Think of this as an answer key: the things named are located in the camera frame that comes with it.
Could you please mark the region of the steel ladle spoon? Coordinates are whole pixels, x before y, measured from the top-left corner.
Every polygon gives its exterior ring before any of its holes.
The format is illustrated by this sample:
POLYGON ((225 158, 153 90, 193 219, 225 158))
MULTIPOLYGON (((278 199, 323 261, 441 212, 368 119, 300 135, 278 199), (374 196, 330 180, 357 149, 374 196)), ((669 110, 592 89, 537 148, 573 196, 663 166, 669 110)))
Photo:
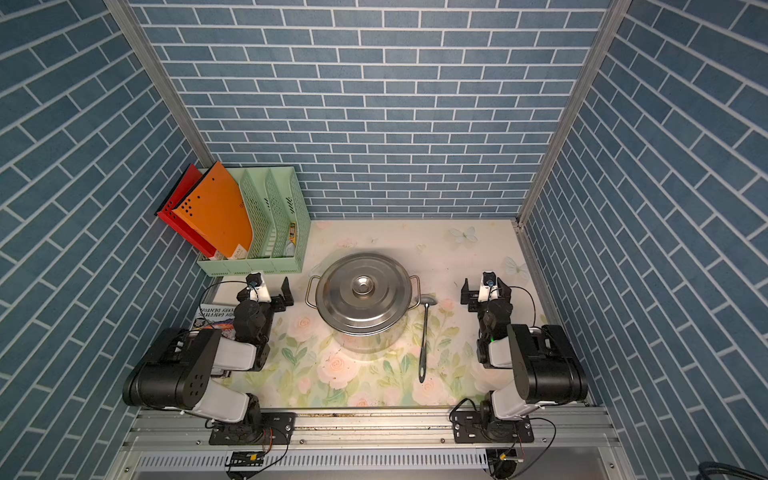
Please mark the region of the steel ladle spoon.
POLYGON ((428 359, 428 324, 429 324, 429 311, 430 308, 438 304, 437 299, 433 295, 422 295, 420 297, 420 304, 424 308, 423 321, 422 321, 422 339, 420 345, 420 357, 418 364, 418 380, 420 383, 424 383, 427 374, 427 359, 428 359))

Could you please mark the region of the steel pot lid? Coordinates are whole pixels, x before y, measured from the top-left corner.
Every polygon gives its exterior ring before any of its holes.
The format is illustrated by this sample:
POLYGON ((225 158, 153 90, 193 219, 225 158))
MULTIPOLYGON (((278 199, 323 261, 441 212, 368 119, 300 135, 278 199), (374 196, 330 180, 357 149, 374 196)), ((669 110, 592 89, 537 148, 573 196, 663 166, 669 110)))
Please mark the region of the steel pot lid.
POLYGON ((345 256, 309 280, 305 303, 332 329, 375 336, 418 305, 421 281, 398 261, 375 252, 345 256))

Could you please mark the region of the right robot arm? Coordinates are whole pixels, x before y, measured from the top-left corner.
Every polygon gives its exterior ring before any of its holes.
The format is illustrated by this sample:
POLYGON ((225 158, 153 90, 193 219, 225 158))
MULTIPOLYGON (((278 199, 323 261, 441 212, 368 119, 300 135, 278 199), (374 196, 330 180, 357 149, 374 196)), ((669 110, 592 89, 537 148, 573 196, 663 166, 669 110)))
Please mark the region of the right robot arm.
POLYGON ((458 444, 531 443, 532 413, 582 402, 588 395, 587 375, 561 326, 512 321, 513 289, 493 272, 483 274, 478 289, 468 281, 461 288, 460 303, 478 318, 479 363, 487 370, 510 371, 513 381, 489 390, 469 410, 454 408, 449 420, 458 444))

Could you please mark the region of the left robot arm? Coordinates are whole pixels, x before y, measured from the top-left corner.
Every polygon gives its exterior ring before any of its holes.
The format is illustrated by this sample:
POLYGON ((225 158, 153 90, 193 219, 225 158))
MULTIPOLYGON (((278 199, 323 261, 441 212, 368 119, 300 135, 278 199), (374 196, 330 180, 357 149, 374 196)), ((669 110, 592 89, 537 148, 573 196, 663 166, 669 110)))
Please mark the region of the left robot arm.
POLYGON ((261 444, 266 450, 290 444, 295 416, 267 414, 258 397, 235 391, 220 380, 234 372, 259 372, 270 354, 274 317, 294 305, 288 279, 269 293, 260 272, 246 276, 231 322, 197 329, 163 330, 128 375, 123 402, 152 410, 173 410, 210 422, 212 446, 261 444))

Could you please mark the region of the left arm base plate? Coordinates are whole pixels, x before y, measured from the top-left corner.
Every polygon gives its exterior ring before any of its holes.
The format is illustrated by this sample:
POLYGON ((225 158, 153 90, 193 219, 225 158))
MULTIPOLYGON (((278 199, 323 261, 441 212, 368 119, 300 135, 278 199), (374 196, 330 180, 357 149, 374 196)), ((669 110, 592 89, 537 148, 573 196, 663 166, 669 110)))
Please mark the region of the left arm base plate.
POLYGON ((267 412, 237 423, 215 421, 208 443, 211 446, 289 445, 296 414, 267 412))

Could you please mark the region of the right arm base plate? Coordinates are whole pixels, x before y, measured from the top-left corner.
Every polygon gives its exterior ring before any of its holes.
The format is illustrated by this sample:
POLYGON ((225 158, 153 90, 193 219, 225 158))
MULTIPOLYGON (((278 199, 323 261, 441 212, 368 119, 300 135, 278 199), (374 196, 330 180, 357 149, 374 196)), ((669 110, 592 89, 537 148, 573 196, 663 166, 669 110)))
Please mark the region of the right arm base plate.
POLYGON ((478 443, 533 443, 533 429, 528 419, 489 421, 483 423, 481 415, 474 411, 457 411, 449 415, 454 442, 478 443))

